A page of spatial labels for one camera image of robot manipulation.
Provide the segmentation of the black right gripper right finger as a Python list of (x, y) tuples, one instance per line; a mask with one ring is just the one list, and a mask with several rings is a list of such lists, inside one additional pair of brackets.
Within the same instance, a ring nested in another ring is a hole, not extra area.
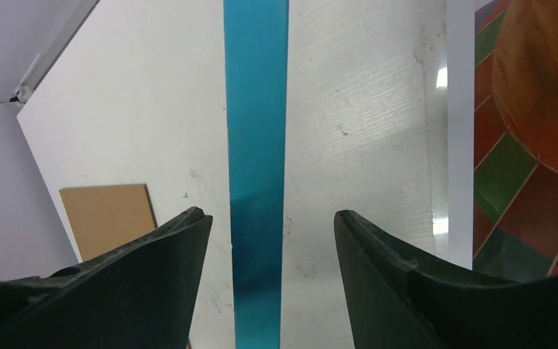
[(477, 273), (352, 210), (333, 229), (356, 348), (558, 348), (558, 276)]

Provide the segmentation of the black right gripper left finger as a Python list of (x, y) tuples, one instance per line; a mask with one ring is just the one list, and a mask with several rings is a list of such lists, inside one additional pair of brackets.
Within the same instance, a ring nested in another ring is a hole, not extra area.
[(193, 206), (45, 278), (0, 281), (0, 348), (186, 348), (212, 223)]

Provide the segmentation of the hot air balloon photo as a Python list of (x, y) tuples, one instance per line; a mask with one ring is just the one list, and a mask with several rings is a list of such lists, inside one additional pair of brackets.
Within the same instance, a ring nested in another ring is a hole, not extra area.
[(558, 275), (558, 1), (474, 12), (472, 268)]

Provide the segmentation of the blue wooden picture frame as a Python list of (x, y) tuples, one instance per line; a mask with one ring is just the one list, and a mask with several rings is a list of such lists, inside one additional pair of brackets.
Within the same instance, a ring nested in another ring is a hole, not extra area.
[(237, 348), (279, 348), (287, 1), (225, 1), (225, 78)]

